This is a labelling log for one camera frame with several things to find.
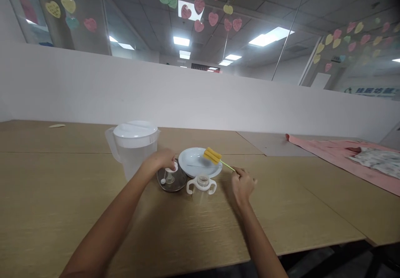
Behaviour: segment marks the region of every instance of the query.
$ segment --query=pink cloth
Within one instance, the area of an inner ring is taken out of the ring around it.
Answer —
[[[302,147],[304,150],[321,157],[322,159],[338,166],[361,179],[364,179],[388,192],[391,192],[400,197],[400,180],[394,177],[385,175],[376,170],[367,168],[363,165],[355,163],[347,157],[355,156],[357,153],[346,148],[374,148],[385,151],[398,152],[377,144],[356,142],[351,140],[332,140],[332,141],[317,141],[317,140],[302,140],[294,136],[289,136],[291,143]]]

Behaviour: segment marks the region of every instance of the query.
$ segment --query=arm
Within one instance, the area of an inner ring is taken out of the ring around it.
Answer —
[[[245,170],[233,168],[236,171],[232,173],[233,193],[245,227],[250,256],[258,275],[260,278],[288,278],[249,202],[257,180],[250,178]]]
[[[61,277],[99,277],[125,238],[140,196],[161,168],[174,168],[175,154],[153,153],[121,190],[72,254]]]

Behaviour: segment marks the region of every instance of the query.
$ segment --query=ceiling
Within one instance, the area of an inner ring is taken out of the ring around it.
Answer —
[[[106,14],[110,34],[120,42],[135,44],[137,50],[158,51],[164,55],[179,56],[179,50],[192,52],[191,59],[219,63],[228,54],[243,56],[235,62],[251,68],[277,62],[285,39],[263,48],[248,42],[261,33],[281,26],[290,28],[301,0],[205,0],[204,30],[194,30],[194,22],[178,17],[178,10],[163,5],[159,0],[106,0]],[[221,7],[225,2],[234,13],[226,15]],[[219,23],[211,27],[210,12],[219,15]],[[242,19],[242,28],[227,33],[224,19]],[[336,28],[346,28],[350,21],[364,22],[364,31],[378,31],[375,18],[382,23],[400,20],[394,0],[302,0],[293,30],[289,36],[283,60],[310,55],[320,36]],[[191,46],[173,43],[173,36],[189,38]]]

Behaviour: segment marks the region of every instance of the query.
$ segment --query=right hand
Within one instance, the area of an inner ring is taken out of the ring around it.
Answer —
[[[232,189],[236,203],[239,207],[249,204],[250,195],[254,190],[257,180],[250,177],[249,173],[241,168],[232,167],[236,172],[232,172]]]

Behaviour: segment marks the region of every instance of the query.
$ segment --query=white bowl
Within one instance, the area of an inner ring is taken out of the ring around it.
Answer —
[[[207,174],[214,178],[222,171],[222,163],[217,165],[203,157],[205,148],[189,148],[180,153],[178,161],[182,170],[191,178]]]

